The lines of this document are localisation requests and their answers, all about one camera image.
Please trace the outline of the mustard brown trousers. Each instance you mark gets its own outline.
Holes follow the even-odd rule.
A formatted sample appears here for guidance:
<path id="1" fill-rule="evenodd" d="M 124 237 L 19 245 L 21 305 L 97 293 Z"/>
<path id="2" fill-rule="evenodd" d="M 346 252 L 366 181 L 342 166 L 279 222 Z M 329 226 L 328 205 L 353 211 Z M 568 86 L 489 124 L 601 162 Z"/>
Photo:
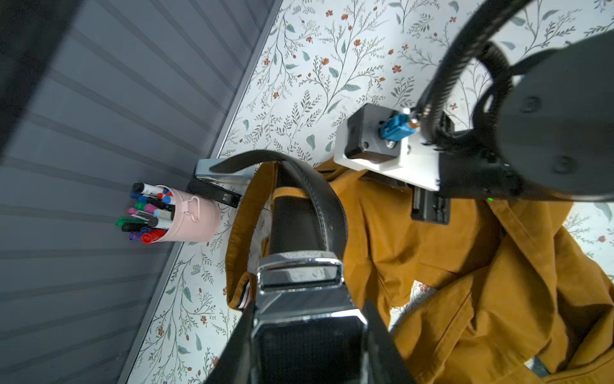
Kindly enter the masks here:
<path id="1" fill-rule="evenodd" d="M 256 164 L 225 256 L 228 304 L 254 300 L 281 168 Z M 455 200 L 411 219 L 413 191 L 332 162 L 312 167 L 345 212 L 345 284 L 373 302 L 414 383 L 610 383 L 613 284 L 564 228 L 568 203 Z"/>

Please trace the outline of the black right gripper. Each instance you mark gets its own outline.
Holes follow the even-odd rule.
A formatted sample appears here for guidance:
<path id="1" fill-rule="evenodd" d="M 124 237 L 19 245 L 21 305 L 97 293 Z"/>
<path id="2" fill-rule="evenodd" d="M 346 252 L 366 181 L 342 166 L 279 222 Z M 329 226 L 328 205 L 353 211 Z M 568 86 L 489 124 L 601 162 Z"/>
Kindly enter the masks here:
<path id="1" fill-rule="evenodd" d="M 438 225 L 448 225 L 451 200 L 442 198 L 437 192 L 420 187 L 413 188 L 411 219 Z"/>

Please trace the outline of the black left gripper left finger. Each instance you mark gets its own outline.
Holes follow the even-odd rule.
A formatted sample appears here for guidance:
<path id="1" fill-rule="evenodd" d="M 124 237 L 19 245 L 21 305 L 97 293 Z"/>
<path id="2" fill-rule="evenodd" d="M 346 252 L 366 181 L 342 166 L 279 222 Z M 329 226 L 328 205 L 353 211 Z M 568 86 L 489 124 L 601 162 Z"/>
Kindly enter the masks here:
<path id="1" fill-rule="evenodd" d="M 205 384 L 250 383 L 251 333 L 254 325 L 254 304 L 249 304 L 230 336 L 215 368 Z"/>

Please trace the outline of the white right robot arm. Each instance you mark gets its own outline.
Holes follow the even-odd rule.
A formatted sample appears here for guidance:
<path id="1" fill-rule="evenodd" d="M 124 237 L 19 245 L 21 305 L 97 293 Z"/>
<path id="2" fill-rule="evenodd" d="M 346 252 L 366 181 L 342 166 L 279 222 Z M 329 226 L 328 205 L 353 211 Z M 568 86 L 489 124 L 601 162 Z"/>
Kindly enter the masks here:
<path id="1" fill-rule="evenodd" d="M 412 216 L 445 224 L 452 198 L 575 201 L 613 211 L 613 4 L 459 1 L 407 59 L 433 70 L 417 105 L 434 191 Z"/>

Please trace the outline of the black leather belt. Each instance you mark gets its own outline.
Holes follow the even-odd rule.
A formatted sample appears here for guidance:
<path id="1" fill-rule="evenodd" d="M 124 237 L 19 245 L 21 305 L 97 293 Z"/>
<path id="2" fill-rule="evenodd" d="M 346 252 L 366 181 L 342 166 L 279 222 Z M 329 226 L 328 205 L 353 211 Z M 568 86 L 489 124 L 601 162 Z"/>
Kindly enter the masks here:
<path id="1" fill-rule="evenodd" d="M 256 164 L 281 168 L 282 186 L 307 200 L 275 206 L 270 250 L 257 267 L 250 383 L 365 383 L 366 319 L 345 284 L 347 222 L 342 205 L 311 166 L 252 150 L 213 167 L 232 174 Z"/>

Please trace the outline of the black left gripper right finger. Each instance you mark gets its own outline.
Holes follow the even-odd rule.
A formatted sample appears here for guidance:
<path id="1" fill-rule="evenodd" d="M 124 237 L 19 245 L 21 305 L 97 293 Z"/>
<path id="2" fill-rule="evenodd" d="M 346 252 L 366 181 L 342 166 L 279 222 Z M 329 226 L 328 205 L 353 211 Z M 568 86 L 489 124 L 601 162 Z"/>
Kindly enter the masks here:
<path id="1" fill-rule="evenodd" d="M 361 312 L 367 321 L 362 342 L 366 383 L 414 383 L 375 304 L 366 301 Z"/>

